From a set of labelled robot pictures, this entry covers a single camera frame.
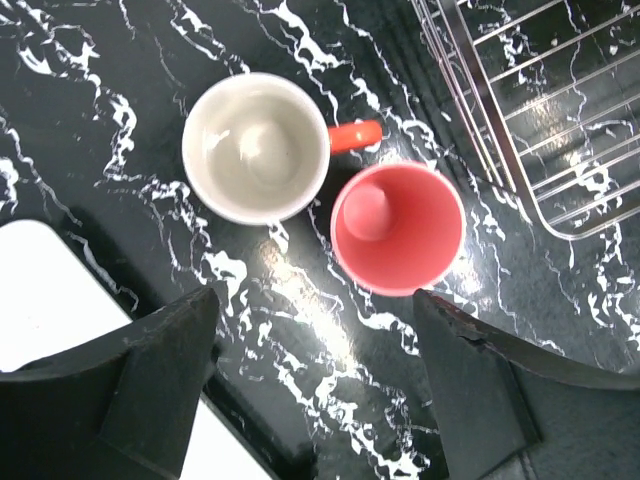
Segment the pink plastic cup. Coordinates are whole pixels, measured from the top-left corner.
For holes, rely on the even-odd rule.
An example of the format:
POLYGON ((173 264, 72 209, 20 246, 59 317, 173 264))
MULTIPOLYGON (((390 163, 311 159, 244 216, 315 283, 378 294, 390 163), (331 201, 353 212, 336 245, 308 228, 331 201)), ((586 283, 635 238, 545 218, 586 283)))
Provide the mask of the pink plastic cup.
POLYGON ((386 297, 410 296, 442 280, 465 235, 459 193, 417 162, 357 173, 336 197, 330 220, 338 264, 359 286, 386 297))

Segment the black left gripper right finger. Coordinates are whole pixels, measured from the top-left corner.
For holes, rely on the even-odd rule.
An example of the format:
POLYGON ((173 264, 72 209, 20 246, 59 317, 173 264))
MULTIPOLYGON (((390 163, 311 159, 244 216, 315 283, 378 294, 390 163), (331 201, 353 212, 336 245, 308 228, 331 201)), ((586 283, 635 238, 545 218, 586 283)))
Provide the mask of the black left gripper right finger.
POLYGON ((450 478, 638 478, 637 367, 573 361, 424 290, 413 313, 450 478))

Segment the wire dish rack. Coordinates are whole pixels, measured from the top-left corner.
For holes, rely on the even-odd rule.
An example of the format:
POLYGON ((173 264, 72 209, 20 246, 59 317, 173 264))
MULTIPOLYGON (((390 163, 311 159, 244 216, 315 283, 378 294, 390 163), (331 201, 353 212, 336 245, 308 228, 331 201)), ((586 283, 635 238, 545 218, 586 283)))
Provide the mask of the wire dish rack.
POLYGON ((485 181, 563 240, 638 214, 637 2, 413 7, 485 181))

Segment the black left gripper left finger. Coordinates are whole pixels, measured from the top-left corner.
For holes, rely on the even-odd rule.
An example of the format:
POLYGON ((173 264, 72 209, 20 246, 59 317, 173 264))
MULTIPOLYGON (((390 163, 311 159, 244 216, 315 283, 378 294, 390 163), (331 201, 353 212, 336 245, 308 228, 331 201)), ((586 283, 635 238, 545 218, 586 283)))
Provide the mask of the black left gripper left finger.
POLYGON ((203 287, 2 374, 2 478, 179 478, 219 310, 203 287))

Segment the orange mug white inside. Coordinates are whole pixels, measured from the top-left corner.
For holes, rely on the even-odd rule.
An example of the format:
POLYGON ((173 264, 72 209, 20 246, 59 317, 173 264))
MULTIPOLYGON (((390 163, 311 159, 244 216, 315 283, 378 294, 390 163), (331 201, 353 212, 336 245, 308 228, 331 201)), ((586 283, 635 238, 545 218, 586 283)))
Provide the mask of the orange mug white inside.
POLYGON ((317 195, 336 154, 382 140, 375 120, 326 124, 295 83, 252 72, 221 80, 195 102, 184 124, 184 171, 199 200, 241 225, 277 223, 317 195))

